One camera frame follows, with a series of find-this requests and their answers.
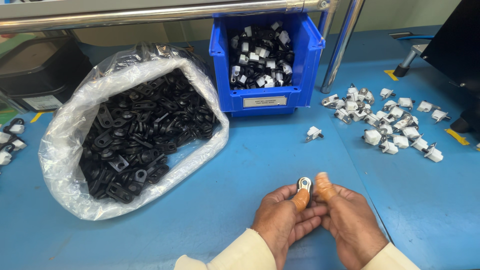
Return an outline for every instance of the screw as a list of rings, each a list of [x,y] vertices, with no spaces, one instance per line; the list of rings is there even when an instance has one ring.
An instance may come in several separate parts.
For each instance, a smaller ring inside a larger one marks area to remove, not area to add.
[[[320,1],[318,5],[320,6],[320,8],[324,8],[325,6],[327,6],[327,1]]]

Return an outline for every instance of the blue plastic bin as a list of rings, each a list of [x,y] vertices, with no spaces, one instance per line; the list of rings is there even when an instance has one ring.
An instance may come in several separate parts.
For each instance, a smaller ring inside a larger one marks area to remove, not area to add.
[[[288,32],[295,53],[292,66],[293,86],[230,90],[228,60],[230,41],[227,40],[227,29],[243,29],[252,24],[271,25],[277,20],[283,22],[282,27]],[[309,106],[323,48],[325,48],[325,40],[306,13],[215,18],[210,38],[210,55],[215,64],[221,110],[230,111],[232,116],[236,117],[293,113],[296,107]],[[283,97],[287,99],[286,105],[261,106],[269,100],[285,101]],[[246,98],[259,99],[247,99],[248,107],[244,107]]]

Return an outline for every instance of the blue cable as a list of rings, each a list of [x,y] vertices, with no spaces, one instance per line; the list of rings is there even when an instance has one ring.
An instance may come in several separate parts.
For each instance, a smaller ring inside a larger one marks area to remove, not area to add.
[[[404,39],[432,39],[434,36],[409,36],[409,37],[399,37],[397,40]]]

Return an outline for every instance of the cream sleeve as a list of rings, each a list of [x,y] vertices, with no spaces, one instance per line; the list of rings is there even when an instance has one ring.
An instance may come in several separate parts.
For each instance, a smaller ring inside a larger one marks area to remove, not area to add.
[[[362,270],[420,270],[392,243],[388,243]]]
[[[275,259],[258,233],[247,229],[211,262],[180,257],[174,270],[276,270]]]

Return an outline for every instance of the metal pipe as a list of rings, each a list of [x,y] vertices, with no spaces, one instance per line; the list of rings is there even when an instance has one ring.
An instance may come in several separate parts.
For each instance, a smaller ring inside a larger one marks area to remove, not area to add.
[[[326,40],[328,33],[330,33],[330,28],[332,27],[333,17],[335,16],[336,9],[340,4],[340,0],[330,0],[328,3],[328,10],[323,11],[320,14],[320,21],[318,22],[318,32],[322,35],[322,37]]]
[[[133,25],[262,13],[322,11],[321,0],[247,0],[165,8],[113,10],[0,20],[0,34]]]
[[[411,50],[400,65],[403,68],[408,68],[412,61],[415,59],[415,56],[417,56],[417,53]]]
[[[342,28],[340,29],[340,34],[338,34],[338,39],[335,43],[332,58],[328,64],[325,79],[322,84],[322,88],[320,89],[322,93],[328,94],[332,90],[333,81],[335,80],[336,73],[340,67],[340,62],[342,61],[347,44],[350,41],[355,24],[357,24],[357,20],[364,2],[365,0],[350,1],[350,5],[347,9],[347,15],[345,16]]]

